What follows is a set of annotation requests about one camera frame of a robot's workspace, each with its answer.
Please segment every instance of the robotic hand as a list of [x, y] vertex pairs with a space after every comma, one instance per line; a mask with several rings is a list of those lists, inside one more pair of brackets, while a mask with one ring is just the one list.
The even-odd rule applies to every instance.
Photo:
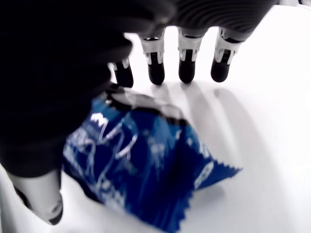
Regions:
[[0, 163], [39, 218], [63, 212], [60, 171], [67, 136], [109, 86], [133, 85], [138, 33], [154, 84], [164, 81], [164, 30], [179, 29], [179, 77], [189, 83], [202, 37], [219, 26], [211, 75], [226, 79], [233, 56], [277, 0], [11, 0], [0, 3]]

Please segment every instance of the black fingertip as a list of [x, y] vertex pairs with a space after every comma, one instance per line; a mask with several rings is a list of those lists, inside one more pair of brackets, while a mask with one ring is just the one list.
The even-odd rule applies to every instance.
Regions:
[[58, 216], [56, 216], [55, 218], [50, 219], [50, 223], [52, 225], [56, 225], [60, 222], [60, 220], [62, 219], [63, 216], [63, 209], [61, 210], [61, 212], [59, 213]]
[[131, 66], [129, 65], [128, 68], [124, 69], [123, 64], [117, 65], [117, 70], [115, 70], [117, 83], [123, 87], [133, 87], [134, 79], [132, 74]]
[[215, 82], [222, 83], [228, 77], [230, 65], [226, 63], [218, 63], [213, 60], [212, 68], [210, 71], [210, 75]]
[[179, 60], [179, 78], [184, 83], [191, 83], [195, 74], [195, 62]]
[[165, 78], [164, 65], [154, 64], [148, 65], [149, 79], [155, 85], [161, 85]]

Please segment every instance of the blue plastic wrapper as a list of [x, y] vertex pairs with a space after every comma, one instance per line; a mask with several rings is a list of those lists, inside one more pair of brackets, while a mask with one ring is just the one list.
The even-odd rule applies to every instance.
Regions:
[[93, 101], [67, 139], [63, 169], [89, 198], [169, 233], [194, 190], [239, 171], [213, 159], [180, 109], [129, 90]]

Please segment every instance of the white backdrop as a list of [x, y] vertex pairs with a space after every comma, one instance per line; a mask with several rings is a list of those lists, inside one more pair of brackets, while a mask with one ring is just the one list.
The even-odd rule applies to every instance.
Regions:
[[[311, 12], [274, 7], [233, 59], [229, 77], [210, 77], [217, 28], [203, 39], [191, 85], [178, 78], [177, 29], [165, 34], [166, 79], [152, 85], [135, 35], [133, 89], [183, 109], [214, 157], [243, 171], [195, 194], [183, 233], [311, 232]], [[63, 176], [64, 215], [48, 226], [14, 194], [0, 167], [1, 213], [12, 233], [145, 233], [156, 230], [85, 198]]]

